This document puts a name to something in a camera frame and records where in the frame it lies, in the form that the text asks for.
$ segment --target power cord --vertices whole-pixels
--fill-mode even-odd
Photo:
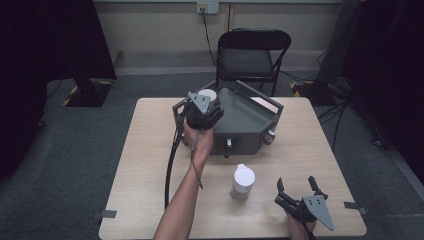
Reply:
[[[318,63],[319,65],[321,65],[320,59],[321,59],[321,58],[322,58],[325,54],[327,54],[327,50],[322,51],[321,55],[319,55],[319,57],[317,58],[317,63]]]
[[[308,240],[316,240],[316,238],[315,238],[315,235],[311,232],[311,231],[309,231],[309,228],[308,228],[308,226],[306,226],[306,222],[305,222],[305,220],[303,219],[303,211],[302,211],[302,208],[299,208],[299,210],[300,210],[300,217],[301,217],[301,221],[302,221],[302,225],[303,225],[303,228],[305,229],[305,231],[306,231],[306,234],[308,235]]]
[[[53,96],[56,93],[56,91],[59,89],[60,85],[62,85],[62,81],[63,81],[63,79],[60,80],[60,82],[57,85],[57,87],[47,96],[47,99],[49,99],[51,96]]]
[[[211,57],[212,63],[215,65],[216,67],[216,61],[215,61],[215,57],[213,56],[212,50],[211,50],[211,43],[209,41],[209,34],[208,34],[208,26],[206,24],[206,17],[205,17],[205,9],[201,8],[200,9],[200,14],[202,15],[202,19],[203,19],[203,24],[205,25],[205,32],[206,32],[206,40],[208,41],[208,46],[209,46],[209,55]]]
[[[301,78],[301,77],[295,76],[295,75],[288,73],[288,72],[285,72],[285,71],[280,71],[280,72],[283,73],[284,75],[288,76],[289,78],[293,79],[295,82],[312,81],[312,80],[314,80],[314,78],[312,78],[312,77],[317,75],[317,73],[313,73],[306,78]]]
[[[191,164],[193,165],[194,172],[196,173],[196,177],[197,177],[197,181],[199,182],[199,186],[200,186],[201,189],[203,189],[202,181],[200,180],[200,176],[199,176],[199,173],[197,172],[196,165],[194,165],[194,150],[196,150],[197,140],[199,139],[199,132],[200,131],[197,130],[196,138],[194,139],[193,145],[191,146],[190,161],[191,161]]]
[[[391,142],[385,140],[381,136],[381,133],[380,133],[380,131],[378,130],[378,128],[376,126],[374,126],[370,122],[368,122],[368,121],[366,121],[366,120],[364,120],[364,119],[362,119],[362,118],[360,118],[358,116],[355,116],[354,114],[352,114],[349,111],[347,111],[346,110],[346,107],[349,106],[349,104],[350,104],[350,101],[349,100],[345,100],[342,103],[340,103],[339,105],[330,108],[329,110],[325,111],[323,114],[321,114],[320,116],[318,116],[318,120],[319,120],[320,124],[323,125],[326,122],[332,120],[335,116],[337,116],[337,114],[340,114],[339,115],[339,118],[337,120],[336,129],[335,129],[335,133],[334,133],[334,137],[333,137],[333,144],[332,144],[332,148],[331,148],[333,152],[334,152],[334,149],[335,149],[335,146],[336,146],[337,133],[339,131],[339,125],[340,125],[340,121],[341,121],[341,117],[342,117],[343,113],[346,113],[346,114],[350,115],[351,117],[356,118],[357,120],[362,121],[362,122],[368,124],[369,126],[371,126],[375,130],[375,132],[377,133],[377,135],[378,135],[378,137],[379,137],[379,139],[381,141],[383,141],[386,145],[391,145]],[[328,118],[325,121],[321,122],[322,118],[328,117],[330,115],[332,115],[330,118]],[[371,142],[371,143],[373,145],[377,146],[377,147],[380,147],[377,143],[374,143],[374,142]]]
[[[344,84],[339,84],[339,85],[337,85],[337,87],[338,88],[341,88],[342,86],[346,86],[346,84],[347,85],[349,85],[349,83],[348,82],[345,82]],[[349,113],[349,111],[345,111],[345,109],[343,108],[342,109],[342,111],[343,112],[346,112],[348,115],[350,115],[351,117],[353,117],[353,118],[356,118],[356,119],[358,119],[359,121],[362,121],[362,122],[364,122],[364,123],[366,123],[366,124],[368,124],[369,126],[371,126],[374,130],[375,130],[375,132],[377,133],[377,135],[378,135],[378,137],[379,137],[379,139],[384,143],[384,144],[386,144],[387,146],[389,146],[389,145],[391,145],[392,143],[390,142],[390,141],[387,141],[387,140],[385,140],[384,138],[383,138],[383,136],[381,136],[381,133],[380,133],[380,131],[378,130],[378,128],[375,126],[375,125],[373,125],[372,123],[370,123],[370,122],[368,122],[368,121],[366,121],[366,120],[364,120],[363,118],[360,118],[360,117],[358,117],[358,116],[355,116],[355,115],[353,115],[352,113]],[[374,146],[377,146],[377,147],[381,147],[381,145],[380,144],[378,144],[377,143],[377,141],[372,141],[371,142],[371,144],[373,144]]]
[[[171,153],[169,155],[168,167],[166,169],[165,209],[168,207],[168,204],[169,204],[169,185],[170,185],[170,182],[171,182],[172,165],[174,163],[175,153],[177,152],[177,148],[178,148],[178,145],[181,142],[182,134],[183,134],[183,131],[184,131],[183,123],[184,123],[186,111],[187,111],[187,103],[185,103],[184,109],[183,109],[180,117],[178,118],[178,123],[177,123],[177,126],[175,128],[175,133],[174,133],[174,140],[172,142]]]
[[[45,127],[46,126],[46,123],[44,122],[44,121],[38,121],[38,126],[37,126],[37,128],[38,129],[41,129],[41,128],[43,128],[43,127]]]

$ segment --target chair leg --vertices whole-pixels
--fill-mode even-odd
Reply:
[[[276,86],[277,86],[277,81],[274,81],[274,84],[272,85],[271,97],[274,97],[275,87],[276,87]]]
[[[218,89],[219,87],[219,73],[218,70],[215,73],[215,89]]]

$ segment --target wall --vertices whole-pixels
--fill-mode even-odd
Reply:
[[[206,15],[211,48],[216,50],[219,37],[228,27],[278,28],[292,37],[289,58],[304,62],[306,57],[307,62],[316,62],[327,48],[339,5],[220,3],[219,14]],[[195,2],[97,2],[96,9],[111,50],[208,50],[205,26]]]

